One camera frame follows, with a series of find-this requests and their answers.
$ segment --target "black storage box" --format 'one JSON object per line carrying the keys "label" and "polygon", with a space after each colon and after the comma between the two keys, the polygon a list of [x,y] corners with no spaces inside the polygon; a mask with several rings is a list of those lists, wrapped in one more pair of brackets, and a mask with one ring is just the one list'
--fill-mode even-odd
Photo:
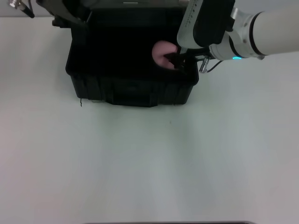
{"label": "black storage box", "polygon": [[182,105],[199,80],[197,64],[183,73],[155,64],[157,41],[177,44],[181,8],[122,8],[93,11],[88,29],[72,26],[66,65],[78,98],[113,105]]}

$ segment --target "pink object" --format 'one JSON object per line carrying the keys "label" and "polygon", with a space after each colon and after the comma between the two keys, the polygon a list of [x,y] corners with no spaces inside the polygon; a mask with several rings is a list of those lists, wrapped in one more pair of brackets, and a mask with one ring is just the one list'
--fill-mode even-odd
{"label": "pink object", "polygon": [[164,55],[170,53],[176,53],[178,51],[178,47],[173,43],[167,41],[158,41],[155,43],[152,56],[157,65],[165,69],[175,70],[174,65],[168,61]]}

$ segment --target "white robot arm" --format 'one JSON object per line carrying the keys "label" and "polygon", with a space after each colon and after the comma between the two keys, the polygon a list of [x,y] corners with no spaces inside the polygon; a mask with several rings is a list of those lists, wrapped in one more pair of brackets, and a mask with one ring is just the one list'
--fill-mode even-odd
{"label": "white robot arm", "polygon": [[299,4],[273,12],[246,14],[234,8],[234,3],[234,0],[191,0],[188,4],[177,41],[182,53],[187,49],[204,52],[197,56],[204,61],[201,73],[206,72],[209,59],[213,58],[263,59],[267,55],[299,51]]}

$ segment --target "white tabletop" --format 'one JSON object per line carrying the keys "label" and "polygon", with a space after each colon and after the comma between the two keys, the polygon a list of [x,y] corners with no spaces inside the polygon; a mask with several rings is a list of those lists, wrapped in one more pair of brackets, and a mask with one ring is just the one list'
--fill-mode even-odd
{"label": "white tabletop", "polygon": [[0,19],[0,223],[298,223],[299,53],[224,62],[184,106],[80,107],[70,44]]}

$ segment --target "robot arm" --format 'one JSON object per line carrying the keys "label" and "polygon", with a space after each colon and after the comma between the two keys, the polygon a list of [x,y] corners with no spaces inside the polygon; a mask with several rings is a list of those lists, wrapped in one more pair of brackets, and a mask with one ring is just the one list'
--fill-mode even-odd
{"label": "robot arm", "polygon": [[[246,14],[234,8],[234,3],[235,0],[189,2],[177,40],[182,48],[201,49],[203,53],[196,55],[204,61],[201,73],[206,72],[208,61],[214,58],[263,59],[267,55],[299,51],[299,4],[274,12]],[[213,11],[217,6],[221,15]]]}

